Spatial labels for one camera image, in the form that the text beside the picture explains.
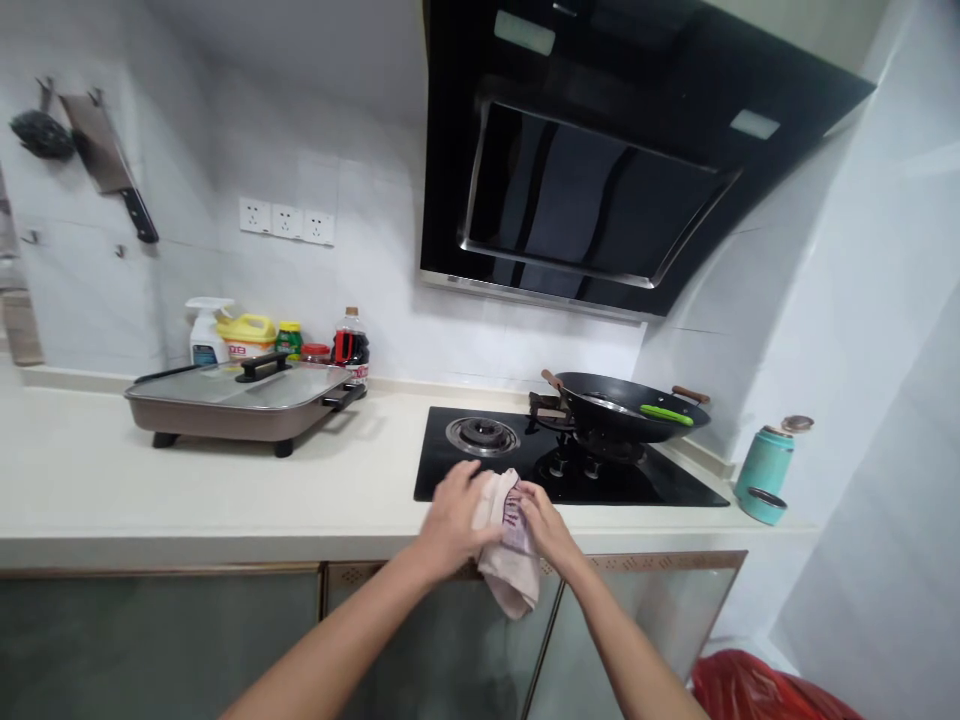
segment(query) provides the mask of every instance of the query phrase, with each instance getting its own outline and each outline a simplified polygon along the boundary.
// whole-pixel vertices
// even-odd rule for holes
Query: hand
[[[449,577],[484,545],[499,542],[503,537],[501,526],[479,530],[472,527],[480,494],[492,474],[488,470],[473,477],[479,469],[479,460],[464,460],[450,469],[433,494],[433,505],[420,528],[420,537],[410,547],[431,583]]]
[[[525,480],[521,480],[518,487],[523,495],[520,508],[527,518],[537,549],[560,573],[560,577],[569,581],[570,574],[580,563],[586,562],[586,557],[570,536],[566,523],[550,502],[546,490]]]

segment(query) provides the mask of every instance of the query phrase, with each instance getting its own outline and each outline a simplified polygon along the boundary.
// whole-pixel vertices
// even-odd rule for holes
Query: wok
[[[658,443],[683,437],[710,422],[710,416],[699,407],[709,403],[710,397],[679,385],[673,387],[672,393],[665,393],[639,383],[589,373],[554,375],[544,370],[542,376],[566,401],[577,429],[584,431],[600,430],[634,443]],[[696,400],[697,404],[681,400],[678,395]],[[641,405],[686,415],[693,424],[644,415]]]

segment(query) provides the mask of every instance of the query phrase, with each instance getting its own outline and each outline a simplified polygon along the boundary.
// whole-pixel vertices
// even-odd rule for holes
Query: forearm
[[[431,587],[410,548],[310,631],[225,714],[225,720],[327,720]]]
[[[588,561],[565,575],[627,720],[708,720]]]

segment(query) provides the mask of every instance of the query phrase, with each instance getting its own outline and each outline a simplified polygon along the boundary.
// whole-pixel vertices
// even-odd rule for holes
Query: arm
[[[520,489],[537,548],[576,595],[624,717],[709,720],[580,552],[544,489],[528,482]]]
[[[479,466],[479,461],[455,465],[437,486],[420,537],[280,658],[224,720],[337,717],[423,596],[484,545],[500,539],[502,528],[471,529],[489,476],[471,481]]]

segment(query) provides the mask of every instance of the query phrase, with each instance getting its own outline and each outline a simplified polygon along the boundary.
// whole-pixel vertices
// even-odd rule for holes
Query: white spray bottle
[[[230,360],[227,343],[217,332],[217,314],[230,317],[227,298],[191,298],[187,307],[197,311],[197,320],[190,333],[190,362],[194,365],[216,365]]]

